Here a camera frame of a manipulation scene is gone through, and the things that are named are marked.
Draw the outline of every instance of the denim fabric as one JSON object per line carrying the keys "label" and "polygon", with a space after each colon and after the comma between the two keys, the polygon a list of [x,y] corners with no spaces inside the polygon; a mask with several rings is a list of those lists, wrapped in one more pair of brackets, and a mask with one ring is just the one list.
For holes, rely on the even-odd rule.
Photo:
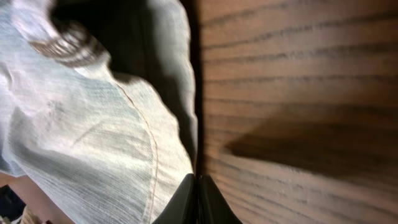
{"label": "denim fabric", "polygon": [[130,23],[150,12],[141,36],[155,44],[135,60],[157,62],[137,77],[110,71],[94,37],[48,51],[69,32],[50,21],[53,1],[0,0],[0,171],[28,175],[75,223],[151,223],[193,172],[187,18],[176,0],[145,5]]}

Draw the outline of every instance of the wooden table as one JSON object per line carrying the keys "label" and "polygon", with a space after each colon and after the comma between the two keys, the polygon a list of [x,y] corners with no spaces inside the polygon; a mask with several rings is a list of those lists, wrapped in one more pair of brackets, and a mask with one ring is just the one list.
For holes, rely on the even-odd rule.
{"label": "wooden table", "polygon": [[398,223],[398,1],[201,0],[204,170],[243,223]]}

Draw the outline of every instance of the faded denim garment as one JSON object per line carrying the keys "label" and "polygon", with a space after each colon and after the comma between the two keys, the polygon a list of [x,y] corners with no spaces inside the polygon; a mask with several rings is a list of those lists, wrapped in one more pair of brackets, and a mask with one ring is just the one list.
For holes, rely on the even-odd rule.
{"label": "faded denim garment", "polygon": [[132,13],[128,64],[147,66],[127,75],[80,23],[51,22],[54,7],[0,0],[0,171],[28,175],[75,223],[151,223],[195,160],[185,11],[148,0]]}

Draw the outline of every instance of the brown wood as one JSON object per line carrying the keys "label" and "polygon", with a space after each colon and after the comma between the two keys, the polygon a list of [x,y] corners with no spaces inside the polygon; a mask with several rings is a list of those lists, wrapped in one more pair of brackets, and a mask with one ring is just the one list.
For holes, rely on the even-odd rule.
{"label": "brown wood", "polygon": [[243,223],[398,223],[398,1],[198,1],[204,170]]}

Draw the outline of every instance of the wood grain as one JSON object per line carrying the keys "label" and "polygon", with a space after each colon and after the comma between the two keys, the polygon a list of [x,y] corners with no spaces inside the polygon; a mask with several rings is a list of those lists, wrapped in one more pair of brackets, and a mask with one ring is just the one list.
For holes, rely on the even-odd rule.
{"label": "wood grain", "polygon": [[398,223],[398,2],[202,0],[204,172],[243,223]]}

